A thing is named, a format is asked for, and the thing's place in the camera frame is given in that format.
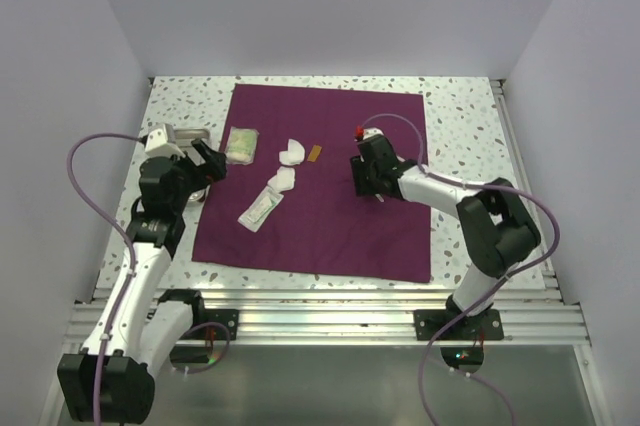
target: red cap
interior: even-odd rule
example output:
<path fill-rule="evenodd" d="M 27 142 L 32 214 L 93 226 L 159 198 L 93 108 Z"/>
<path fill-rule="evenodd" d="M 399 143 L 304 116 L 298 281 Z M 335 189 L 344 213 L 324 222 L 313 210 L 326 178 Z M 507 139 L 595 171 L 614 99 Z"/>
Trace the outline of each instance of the red cap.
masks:
<path fill-rule="evenodd" d="M 356 127 L 356 141 L 362 141 L 364 138 L 364 128 L 362 126 Z"/>

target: gray floor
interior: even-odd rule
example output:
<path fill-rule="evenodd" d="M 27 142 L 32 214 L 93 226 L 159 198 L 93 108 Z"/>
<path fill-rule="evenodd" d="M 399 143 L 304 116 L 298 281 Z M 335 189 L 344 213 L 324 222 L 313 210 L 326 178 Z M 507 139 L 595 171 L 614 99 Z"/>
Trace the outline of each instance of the gray floor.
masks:
<path fill-rule="evenodd" d="M 186 381 L 165 368 L 145 424 L 429 424 L 417 388 L 421 352 L 375 346 L 232 348 L 218 367 Z M 434 357 L 442 363 L 437 350 Z M 520 426 L 594 424 L 569 347 L 493 347 L 479 374 L 507 394 Z M 425 378 L 443 426 L 510 424 L 500 398 L 484 386 L 434 363 Z M 66 410 L 59 424 L 74 424 Z"/>

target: cable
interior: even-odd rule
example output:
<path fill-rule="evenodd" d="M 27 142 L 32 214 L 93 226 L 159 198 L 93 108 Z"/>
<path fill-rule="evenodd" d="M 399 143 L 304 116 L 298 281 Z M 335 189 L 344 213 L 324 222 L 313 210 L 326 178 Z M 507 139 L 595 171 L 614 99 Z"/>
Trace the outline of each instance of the cable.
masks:
<path fill-rule="evenodd" d="M 224 331 L 225 334 L 225 338 L 226 338 L 226 343 L 224 345 L 224 348 L 222 349 L 222 351 L 220 352 L 220 356 L 215 359 L 214 361 L 209 360 L 209 363 L 206 366 L 202 366 L 199 368 L 189 368 L 188 366 L 185 366 L 184 368 L 178 368 L 176 366 L 173 366 L 176 371 L 181 371 L 184 374 L 198 374 L 198 373 L 204 373 L 205 371 L 209 371 L 211 368 L 213 368 L 216 364 L 218 364 L 220 361 L 222 361 L 222 358 L 224 358 L 227 354 L 227 351 L 229 351 L 229 345 L 231 344 L 231 332 L 229 332 L 229 328 L 227 328 L 224 324 L 222 323 L 216 323 L 216 322 L 208 322 L 208 323 L 202 323 L 202 324 L 198 324 L 197 326 L 194 326 L 193 328 L 191 328 L 189 331 L 187 331 L 184 335 L 188 336 L 191 333 L 195 333 L 196 331 L 201 330 L 202 328 L 220 328 Z"/>
<path fill-rule="evenodd" d="M 442 368 L 447 368 L 446 365 L 442 364 L 439 361 L 436 361 L 435 359 L 429 359 L 429 362 L 432 363 L 432 364 L 435 364 L 437 366 L 440 366 Z M 511 406 L 511 403 L 509 402 L 509 398 L 507 398 L 507 396 L 500 389 L 498 389 L 497 386 L 494 386 L 492 383 L 490 383 L 486 379 L 478 376 L 477 374 L 469 374 L 469 373 L 467 373 L 465 371 L 460 371 L 459 369 L 455 369 L 455 368 L 449 367 L 449 371 L 452 371 L 452 370 L 456 374 L 458 374 L 460 376 L 464 376 L 467 379 L 471 379 L 472 381 L 475 381 L 476 383 L 482 384 L 483 386 L 491 389 L 494 393 L 496 393 L 498 396 L 500 396 L 500 399 L 502 399 L 502 401 L 504 402 L 505 406 L 509 410 L 509 414 L 511 415 L 511 424 L 515 424 L 515 422 L 516 422 L 516 412 L 513 409 L 513 406 Z"/>
<path fill-rule="evenodd" d="M 201 362 L 203 359 L 205 360 L 205 362 L 209 361 L 210 359 L 214 359 L 217 360 L 219 358 L 214 358 L 214 340 L 215 340 L 215 331 L 213 330 L 213 328 L 207 328 L 204 332 L 204 348 L 205 348 L 205 352 L 201 352 L 199 351 L 197 348 L 193 348 L 195 349 L 195 351 L 189 351 L 186 354 L 183 354 L 182 356 L 174 356 L 174 357 L 170 357 L 169 359 L 173 362 L 176 363 L 197 363 L 197 362 Z"/>
<path fill-rule="evenodd" d="M 122 236 L 127 249 L 129 250 L 129 258 L 130 258 L 130 268 L 129 274 L 124 280 L 122 284 L 122 288 L 118 292 L 116 299 L 113 303 L 113 308 L 109 312 L 107 319 L 104 324 L 104 333 L 103 336 L 105 339 L 101 339 L 100 341 L 100 349 L 98 350 L 98 359 L 96 361 L 96 373 L 93 381 L 93 422 L 96 426 L 102 426 L 102 417 L 100 415 L 100 386 L 102 383 L 102 367 L 104 366 L 104 357 L 107 352 L 107 344 L 109 343 L 109 334 L 111 333 L 111 328 L 113 326 L 113 321 L 115 316 L 120 308 L 120 305 L 124 299 L 124 295 L 127 292 L 127 288 L 129 287 L 129 283 L 131 283 L 131 279 L 133 278 L 133 272 L 136 267 L 136 252 L 133 247 L 133 242 L 127 236 L 127 233 L 122 229 L 122 227 L 118 224 L 118 221 L 109 215 L 105 210 L 103 210 L 100 206 L 98 206 L 87 194 L 83 191 L 83 189 L 78 184 L 76 180 L 75 173 L 73 172 L 73 157 L 76 154 L 76 151 L 80 146 L 89 141 L 99 138 L 118 138 L 118 139 L 127 139 L 129 141 L 142 142 L 140 138 L 135 136 L 128 136 L 126 134 L 118 134 L 118 133 L 98 133 L 92 134 L 85 138 L 82 138 L 76 144 L 74 144 L 69 150 L 69 154 L 67 155 L 67 176 L 69 176 L 69 181 L 71 181 L 71 185 L 73 189 L 76 190 L 76 193 L 82 198 L 82 200 L 89 205 L 91 209 L 93 209 L 96 213 L 98 213 L 102 219 L 104 219 L 107 223 L 109 223 L 116 232 Z"/>
<path fill-rule="evenodd" d="M 528 269 L 531 269 L 534 266 L 537 266 L 538 264 L 543 263 L 544 261 L 546 261 L 556 251 L 556 249 L 558 249 L 558 244 L 560 243 L 560 225 L 558 224 L 558 221 L 557 221 L 556 217 L 554 216 L 554 214 L 551 212 L 551 210 L 547 206 L 545 206 L 539 199 L 537 199 L 532 194 L 530 194 L 530 193 L 528 193 L 526 191 L 522 191 L 522 190 L 519 190 L 519 189 L 516 189 L 516 188 L 511 188 L 511 187 L 508 187 L 508 186 L 495 185 L 495 184 L 464 183 L 462 181 L 456 181 L 454 179 L 445 178 L 445 177 L 440 176 L 438 174 L 435 174 L 435 173 L 427 171 L 426 168 L 424 167 L 424 164 L 423 164 L 424 163 L 424 155 L 425 155 L 425 140 L 422 137 L 422 134 L 418 130 L 417 126 L 415 124 L 413 124 L 410 120 L 405 118 L 404 116 L 401 116 L 401 115 L 395 114 L 395 113 L 381 113 L 381 114 L 376 114 L 374 116 L 371 116 L 369 119 L 367 119 L 363 123 L 363 126 L 366 126 L 367 123 L 373 121 L 374 119 L 378 119 L 378 118 L 382 118 L 382 117 L 390 117 L 390 118 L 399 119 L 399 120 L 404 121 L 405 123 L 407 123 L 409 126 L 411 126 L 411 128 L 416 133 L 416 136 L 418 138 L 418 144 L 419 144 L 419 154 L 418 154 L 418 159 L 417 159 L 418 168 L 420 169 L 420 171 L 425 176 L 431 177 L 431 178 L 433 178 L 433 179 L 435 179 L 437 181 L 440 181 L 442 183 L 448 184 L 450 186 L 455 186 L 455 187 L 459 187 L 459 188 L 465 188 L 465 189 L 471 189 L 471 190 L 500 191 L 500 192 L 504 192 L 504 193 L 517 194 L 518 196 L 521 196 L 521 197 L 531 201 L 538 208 L 540 208 L 546 214 L 546 216 L 549 219 L 549 221 L 551 222 L 551 226 L 553 228 L 553 241 L 552 241 L 551 246 L 549 247 L 549 249 L 545 253 L 543 253 L 542 256 L 530 261 L 529 263 L 526 263 L 524 266 L 520 266 L 519 268 L 516 268 L 516 269 L 513 269 L 513 270 L 507 272 L 507 274 L 505 274 L 492 288 L 490 288 L 485 294 L 483 294 L 475 303 L 473 303 L 467 309 L 462 311 L 458 316 L 456 316 L 451 321 L 449 321 L 447 324 L 445 324 L 442 328 L 440 328 L 431 337 L 431 339 L 429 340 L 429 343 L 427 344 L 427 347 L 425 348 L 425 352 L 424 352 L 424 354 L 422 356 L 422 359 L 420 361 L 420 369 L 419 369 L 419 372 L 418 372 L 418 388 L 420 390 L 420 401 L 422 402 L 422 407 L 424 408 L 425 413 L 427 413 L 427 416 L 429 416 L 429 419 L 434 424 L 434 426 L 439 426 L 440 423 L 438 422 L 437 418 L 433 414 L 433 411 L 431 411 L 431 408 L 429 407 L 429 405 L 427 403 L 427 399 L 425 397 L 425 392 L 424 392 L 424 368 L 425 368 L 427 359 L 429 357 L 429 353 L 431 352 L 431 348 L 433 347 L 433 344 L 435 343 L 435 341 L 440 336 L 442 336 L 450 328 L 452 328 L 454 325 L 456 325 L 460 320 L 462 320 L 464 317 L 466 317 L 467 314 L 469 314 L 471 311 L 473 311 L 475 308 L 477 308 L 482 303 L 484 303 L 487 299 L 489 299 L 491 296 L 493 296 L 496 292 L 498 292 L 498 290 L 502 286 L 504 286 L 504 284 L 510 278 L 512 278 L 516 274 L 520 274 L 520 273 L 522 273 L 522 272 L 524 272 L 524 271 L 526 271 Z M 507 404 L 507 407 L 509 409 L 509 412 L 511 414 L 511 424 L 512 424 L 512 426 L 514 426 L 516 424 L 515 412 L 513 410 L 513 407 L 509 403 L 506 395 L 502 391 L 500 391 L 498 388 L 493 386 L 491 383 L 487 382 L 486 380 L 482 380 L 480 382 L 482 382 L 487 387 L 492 389 L 496 394 L 498 394 L 505 401 L 505 403 Z"/>

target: small orange item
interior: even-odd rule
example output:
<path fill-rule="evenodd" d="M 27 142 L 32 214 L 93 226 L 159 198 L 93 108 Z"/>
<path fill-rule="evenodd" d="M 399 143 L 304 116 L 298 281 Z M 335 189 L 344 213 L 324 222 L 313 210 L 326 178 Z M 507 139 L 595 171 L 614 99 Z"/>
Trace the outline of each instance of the small orange item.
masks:
<path fill-rule="evenodd" d="M 314 144 L 313 148 L 311 148 L 311 152 L 309 153 L 309 157 L 307 158 L 307 161 L 315 163 L 316 160 L 318 159 L 318 156 L 320 156 L 321 151 L 322 151 L 322 146 L 318 146 L 317 144 Z"/>

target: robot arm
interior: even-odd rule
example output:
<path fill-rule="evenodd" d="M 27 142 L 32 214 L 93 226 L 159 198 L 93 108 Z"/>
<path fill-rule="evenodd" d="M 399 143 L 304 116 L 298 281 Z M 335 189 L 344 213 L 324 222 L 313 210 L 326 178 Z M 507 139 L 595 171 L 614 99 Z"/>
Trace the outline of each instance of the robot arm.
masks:
<path fill-rule="evenodd" d="M 158 371 L 176 341 L 206 321 L 199 291 L 169 290 L 146 323 L 153 294 L 182 238 L 182 213 L 189 196 L 226 176 L 224 154 L 211 150 L 199 139 L 191 144 L 202 157 L 202 164 L 196 165 L 180 150 L 169 125 L 155 127 L 146 137 L 145 153 L 149 159 L 140 166 L 141 196 L 131 208 L 127 227 L 136 254 L 135 272 L 127 249 L 98 324 L 80 352 L 65 354 L 58 365 L 65 401 L 76 421 L 92 421 L 93 383 L 104 339 L 108 342 L 100 389 L 102 419 L 140 424 L 151 410 Z M 129 277 L 126 292 L 119 299 Z M 108 318 L 112 319 L 112 328 L 105 338 Z"/>
<path fill-rule="evenodd" d="M 447 300 L 451 315 L 473 305 L 540 244 L 540 232 L 515 194 L 476 193 L 434 179 L 422 171 L 426 166 L 399 158 L 378 129 L 360 131 L 356 140 L 360 155 L 351 158 L 351 170 L 358 196 L 385 195 L 421 203 L 460 221 L 473 264 Z M 511 186 L 502 178 L 492 184 Z M 482 315 L 492 303 L 493 297 L 487 298 L 468 316 Z"/>

